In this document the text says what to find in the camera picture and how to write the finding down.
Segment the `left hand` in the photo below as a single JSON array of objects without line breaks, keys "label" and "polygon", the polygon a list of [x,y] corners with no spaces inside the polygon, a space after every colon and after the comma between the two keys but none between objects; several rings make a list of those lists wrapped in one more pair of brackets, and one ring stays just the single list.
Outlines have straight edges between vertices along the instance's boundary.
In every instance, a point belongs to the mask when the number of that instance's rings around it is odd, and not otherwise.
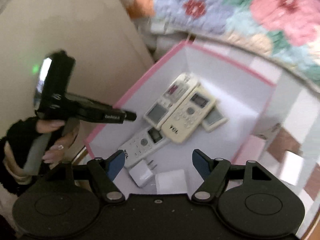
[{"label": "left hand", "polygon": [[[63,127],[66,123],[62,120],[38,120],[36,131],[40,134],[52,133]],[[46,150],[42,160],[46,164],[58,164],[63,161],[65,152],[73,145],[78,136],[80,121],[73,123],[73,129],[64,136],[57,139],[53,145]]]}]

